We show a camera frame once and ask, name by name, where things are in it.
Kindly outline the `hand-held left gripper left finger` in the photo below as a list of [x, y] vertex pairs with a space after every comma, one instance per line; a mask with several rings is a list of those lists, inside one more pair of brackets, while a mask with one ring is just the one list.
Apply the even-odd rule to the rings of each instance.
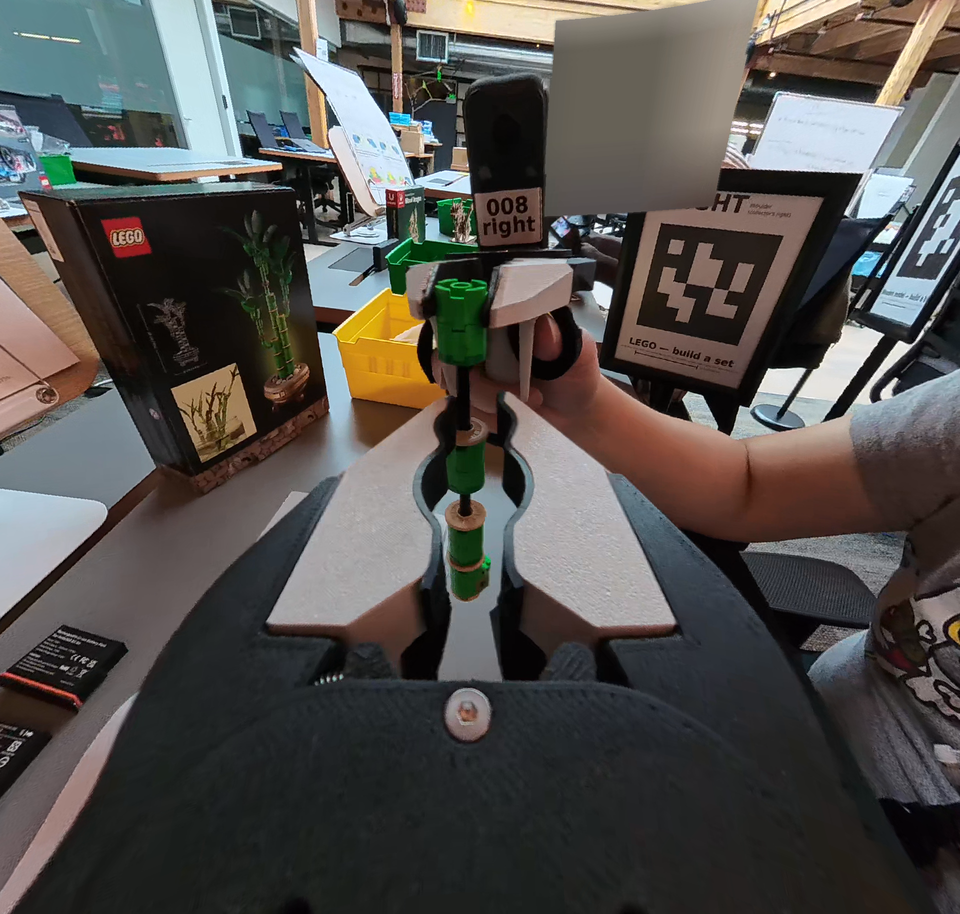
[[403, 676], [436, 676], [450, 626], [443, 532], [450, 400], [438, 399], [342, 475], [267, 629], [378, 644]]

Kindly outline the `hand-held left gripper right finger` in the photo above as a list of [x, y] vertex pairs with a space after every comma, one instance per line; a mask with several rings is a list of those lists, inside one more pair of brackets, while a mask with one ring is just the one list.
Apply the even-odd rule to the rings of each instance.
[[672, 608], [602, 464], [502, 396], [502, 674], [538, 676], [563, 644], [677, 632]]

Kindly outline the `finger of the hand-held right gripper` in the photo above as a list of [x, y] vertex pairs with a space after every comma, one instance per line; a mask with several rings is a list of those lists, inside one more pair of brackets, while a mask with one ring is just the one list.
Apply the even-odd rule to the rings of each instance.
[[511, 260], [493, 273], [491, 329], [534, 321], [569, 304], [573, 272], [567, 260]]
[[414, 264], [406, 272], [406, 297], [411, 317], [423, 321], [429, 317], [425, 315], [424, 303], [431, 279], [437, 272], [436, 264]]

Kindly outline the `large green cylinder brick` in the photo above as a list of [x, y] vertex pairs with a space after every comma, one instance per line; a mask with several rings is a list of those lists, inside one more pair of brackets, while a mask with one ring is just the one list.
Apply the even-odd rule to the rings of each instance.
[[456, 368], [472, 368], [486, 360], [487, 328], [481, 314], [489, 286], [483, 279], [446, 278], [434, 289], [438, 359]]

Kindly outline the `toy bamboo stalk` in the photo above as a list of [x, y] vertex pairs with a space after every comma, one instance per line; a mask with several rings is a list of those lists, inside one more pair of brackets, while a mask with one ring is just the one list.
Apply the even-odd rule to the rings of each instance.
[[454, 442], [446, 457], [448, 489], [456, 498], [445, 510], [450, 590], [462, 602], [475, 600], [489, 584], [491, 560], [484, 547], [486, 510], [475, 495], [485, 486], [489, 428], [472, 415], [471, 368], [456, 368]]

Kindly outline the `person's right forearm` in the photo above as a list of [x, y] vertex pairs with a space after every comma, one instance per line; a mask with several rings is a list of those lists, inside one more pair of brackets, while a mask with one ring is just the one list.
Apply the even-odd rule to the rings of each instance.
[[882, 531], [851, 420], [734, 439], [640, 403], [604, 377], [562, 432], [684, 531], [739, 543]]

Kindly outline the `wood-edged background desk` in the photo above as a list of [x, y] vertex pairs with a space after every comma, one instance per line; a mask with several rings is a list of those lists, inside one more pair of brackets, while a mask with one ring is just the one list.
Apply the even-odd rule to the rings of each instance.
[[217, 156], [178, 148], [74, 147], [71, 164], [79, 179], [105, 184], [179, 184], [195, 181], [261, 180], [280, 174], [276, 160]]

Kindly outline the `green plastic bin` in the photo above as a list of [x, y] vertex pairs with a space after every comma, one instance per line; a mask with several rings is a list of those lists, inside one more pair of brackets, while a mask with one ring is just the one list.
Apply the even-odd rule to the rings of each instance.
[[406, 293], [406, 274], [413, 265], [443, 261], [448, 256], [459, 256], [478, 252], [476, 243], [461, 244], [453, 241], [424, 240], [422, 242], [407, 238], [399, 242], [386, 255], [390, 274], [390, 290], [394, 295]]

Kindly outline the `small dark box red label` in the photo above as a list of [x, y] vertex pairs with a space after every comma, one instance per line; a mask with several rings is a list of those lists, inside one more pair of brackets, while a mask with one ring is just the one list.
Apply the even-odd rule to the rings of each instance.
[[417, 185], [385, 188], [387, 237], [403, 242], [426, 240], [425, 189]]

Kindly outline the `yellow plastic bin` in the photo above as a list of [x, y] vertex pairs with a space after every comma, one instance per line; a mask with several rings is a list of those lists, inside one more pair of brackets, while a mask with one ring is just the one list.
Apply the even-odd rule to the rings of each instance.
[[385, 288], [334, 330], [355, 400], [422, 409], [445, 395], [418, 360], [422, 325], [407, 297]]

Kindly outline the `black office chair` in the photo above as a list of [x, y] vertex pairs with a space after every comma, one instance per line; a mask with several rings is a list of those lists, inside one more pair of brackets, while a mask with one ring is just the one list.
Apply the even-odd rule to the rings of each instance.
[[336, 226], [341, 216], [339, 175], [333, 163], [300, 157], [295, 168], [298, 210], [307, 242], [318, 245], [318, 225]]

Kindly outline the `framed marker sign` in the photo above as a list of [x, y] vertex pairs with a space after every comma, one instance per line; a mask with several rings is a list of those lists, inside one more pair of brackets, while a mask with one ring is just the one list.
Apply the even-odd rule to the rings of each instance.
[[959, 146], [920, 207], [902, 227], [886, 262], [850, 320], [895, 341], [915, 341], [954, 283], [959, 268]]
[[605, 370], [703, 396], [731, 433], [859, 186], [859, 173], [723, 169], [705, 207], [630, 214]]

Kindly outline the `white tray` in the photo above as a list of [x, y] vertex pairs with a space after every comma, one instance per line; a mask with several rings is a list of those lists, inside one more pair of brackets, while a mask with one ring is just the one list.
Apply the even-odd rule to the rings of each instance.
[[98, 500], [1, 489], [1, 614], [31, 591], [105, 522]]

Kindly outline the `person's grey trousers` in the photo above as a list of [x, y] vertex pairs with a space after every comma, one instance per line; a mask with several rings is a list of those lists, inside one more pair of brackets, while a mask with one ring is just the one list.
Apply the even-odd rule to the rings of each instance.
[[934, 748], [958, 748], [939, 715], [921, 710], [906, 688], [868, 651], [859, 631], [823, 652], [808, 676], [880, 800], [924, 807], [958, 806], [958, 770], [948, 773]]

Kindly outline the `brown cardboard sheet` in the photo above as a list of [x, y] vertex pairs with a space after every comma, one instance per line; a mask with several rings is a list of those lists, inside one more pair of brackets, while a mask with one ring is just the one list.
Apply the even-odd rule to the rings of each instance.
[[62, 288], [1, 225], [1, 435], [7, 437], [87, 391], [100, 358]]

